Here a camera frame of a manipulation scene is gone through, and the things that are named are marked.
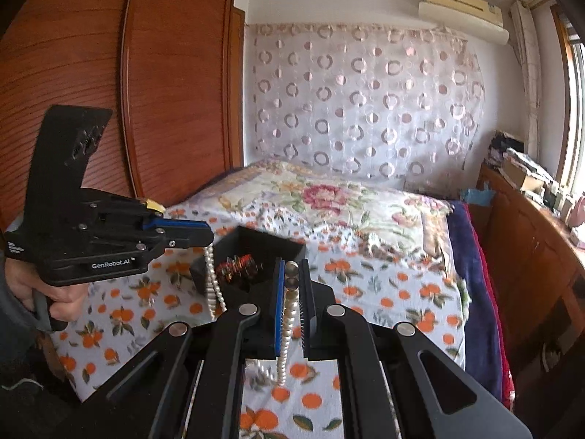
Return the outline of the left hand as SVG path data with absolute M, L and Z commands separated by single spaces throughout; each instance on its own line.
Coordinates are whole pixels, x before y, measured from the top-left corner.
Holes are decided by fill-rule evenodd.
M 64 288 L 45 284 L 33 264 L 13 259 L 5 262 L 5 277 L 10 291 L 28 310 L 34 310 L 34 293 L 39 292 L 53 301 L 49 308 L 53 319 L 71 322 L 82 313 L 88 292 L 87 284 L 74 284 Z

